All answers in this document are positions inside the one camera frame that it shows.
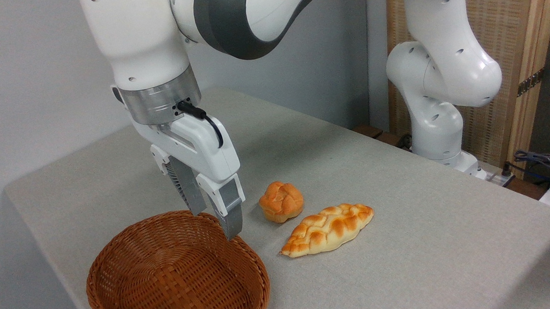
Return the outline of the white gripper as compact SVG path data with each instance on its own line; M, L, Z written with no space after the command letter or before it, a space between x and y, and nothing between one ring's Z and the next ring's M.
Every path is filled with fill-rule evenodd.
M210 198L225 237L232 240L242 231L241 205L246 198L239 175L235 174L239 170L239 159L230 136L218 119L212 121L224 139L222 146L209 122L190 115L171 122L163 132L132 123L137 132L153 144L150 147L155 162L171 179L191 213L198 215L206 209L202 188ZM195 177L193 170L202 174Z

